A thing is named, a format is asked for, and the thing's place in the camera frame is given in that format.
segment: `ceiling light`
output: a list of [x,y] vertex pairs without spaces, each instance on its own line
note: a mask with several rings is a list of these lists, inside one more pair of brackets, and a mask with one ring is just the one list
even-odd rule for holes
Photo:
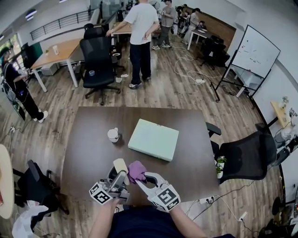
[[30,9],[26,14],[26,18],[33,16],[35,13],[37,13],[35,9]]
[[27,20],[31,20],[31,19],[33,19],[33,17],[34,17],[34,16],[28,17]]

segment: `round table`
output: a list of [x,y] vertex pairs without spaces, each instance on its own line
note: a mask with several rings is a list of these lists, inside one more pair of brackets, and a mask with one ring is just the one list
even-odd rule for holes
[[0,192],[3,204],[0,206],[0,216],[5,219],[11,217],[14,209],[14,174],[9,153],[0,144]]

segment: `whiteboard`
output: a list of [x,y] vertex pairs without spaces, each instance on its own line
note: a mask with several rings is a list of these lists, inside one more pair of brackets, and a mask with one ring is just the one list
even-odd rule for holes
[[248,25],[232,64],[265,78],[279,53],[271,41]]

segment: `white fan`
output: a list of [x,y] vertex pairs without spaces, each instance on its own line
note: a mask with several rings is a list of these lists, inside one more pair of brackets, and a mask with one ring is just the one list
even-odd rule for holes
[[160,8],[160,3],[158,1],[151,1],[149,2],[156,10]]

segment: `white mug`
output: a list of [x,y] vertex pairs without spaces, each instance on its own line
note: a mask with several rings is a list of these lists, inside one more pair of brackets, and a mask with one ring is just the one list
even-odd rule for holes
[[108,138],[113,143],[116,143],[119,140],[119,133],[117,127],[108,131]]
[[53,46],[53,50],[54,50],[55,55],[58,55],[59,54],[58,46],[57,45]]

